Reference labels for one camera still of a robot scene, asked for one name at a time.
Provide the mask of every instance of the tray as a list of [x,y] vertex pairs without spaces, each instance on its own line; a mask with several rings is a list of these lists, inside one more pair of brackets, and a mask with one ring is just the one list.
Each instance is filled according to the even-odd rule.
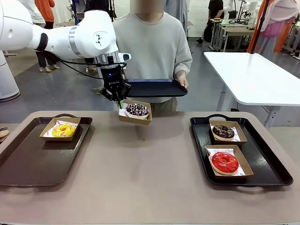
[[71,142],[45,142],[39,135],[51,119],[33,119],[0,154],[0,186],[55,186],[64,181],[92,118],[81,118]]
[[188,93],[175,80],[131,79],[125,82],[131,85],[130,98],[182,97]]
[[[253,176],[242,179],[217,179],[215,177],[205,149],[206,145],[213,144],[211,142],[213,136],[210,129],[210,118],[213,117],[223,117],[228,121],[236,121],[239,123],[247,138],[247,143],[245,143],[240,150],[249,163],[254,173]],[[190,122],[204,170],[210,182],[216,185],[244,187],[288,186],[293,183],[293,178],[289,172],[247,119],[229,118],[221,114],[215,114],[206,118],[191,118]]]

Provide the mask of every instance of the neck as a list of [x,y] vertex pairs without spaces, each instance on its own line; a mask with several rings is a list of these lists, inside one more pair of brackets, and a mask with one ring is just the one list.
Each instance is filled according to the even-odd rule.
[[137,13],[136,15],[145,22],[156,23],[161,20],[164,13]]

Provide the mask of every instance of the orange shirt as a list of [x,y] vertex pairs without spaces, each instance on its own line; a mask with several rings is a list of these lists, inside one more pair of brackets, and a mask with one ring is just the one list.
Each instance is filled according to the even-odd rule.
[[35,0],[35,4],[45,21],[54,23],[54,16],[51,10],[55,6],[54,0]]

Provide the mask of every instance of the person's left hand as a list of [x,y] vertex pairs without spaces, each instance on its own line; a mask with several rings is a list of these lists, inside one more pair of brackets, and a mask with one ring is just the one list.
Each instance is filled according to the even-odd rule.
[[185,89],[188,89],[188,81],[187,81],[187,73],[184,70],[180,70],[175,75],[176,80],[178,83],[184,87]]

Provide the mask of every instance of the person holding tray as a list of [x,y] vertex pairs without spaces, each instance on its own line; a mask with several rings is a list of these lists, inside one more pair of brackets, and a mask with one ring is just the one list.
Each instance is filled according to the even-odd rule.
[[[113,22],[120,52],[132,58],[126,79],[176,79],[188,88],[192,64],[188,42],[179,20],[164,13],[161,0],[131,0],[130,13]],[[176,111],[175,97],[138,98],[152,111]]]

